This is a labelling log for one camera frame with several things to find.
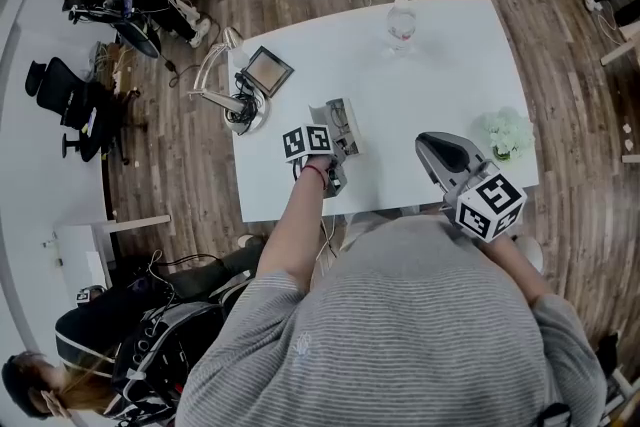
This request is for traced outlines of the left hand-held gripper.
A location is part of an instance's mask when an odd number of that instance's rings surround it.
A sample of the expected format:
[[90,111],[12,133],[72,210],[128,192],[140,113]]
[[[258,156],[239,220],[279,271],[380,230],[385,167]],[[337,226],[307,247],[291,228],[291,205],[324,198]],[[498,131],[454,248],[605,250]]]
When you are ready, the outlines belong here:
[[323,124],[303,124],[282,135],[285,162],[292,167],[295,180],[302,169],[314,157],[329,157],[326,171],[325,197],[336,197],[346,186],[347,178],[342,167],[347,156],[360,153],[356,142],[343,135],[333,140],[329,127]]

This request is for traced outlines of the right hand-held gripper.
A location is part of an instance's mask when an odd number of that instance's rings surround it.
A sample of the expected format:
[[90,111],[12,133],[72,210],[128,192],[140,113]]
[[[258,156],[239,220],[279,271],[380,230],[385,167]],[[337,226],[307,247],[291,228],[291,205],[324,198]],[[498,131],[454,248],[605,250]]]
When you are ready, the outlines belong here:
[[483,161],[472,141],[447,132],[423,132],[416,137],[415,150],[433,183],[451,188],[444,203],[454,225],[466,235],[489,243],[519,220],[525,191],[493,161]]

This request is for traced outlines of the person's left hand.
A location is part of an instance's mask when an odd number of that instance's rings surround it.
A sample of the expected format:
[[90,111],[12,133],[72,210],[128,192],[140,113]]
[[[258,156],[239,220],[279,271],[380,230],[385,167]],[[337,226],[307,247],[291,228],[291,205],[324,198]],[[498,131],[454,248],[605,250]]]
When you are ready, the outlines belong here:
[[328,179],[329,170],[333,165],[332,155],[315,155],[310,156],[306,163],[306,167],[312,167],[322,174],[325,180]]

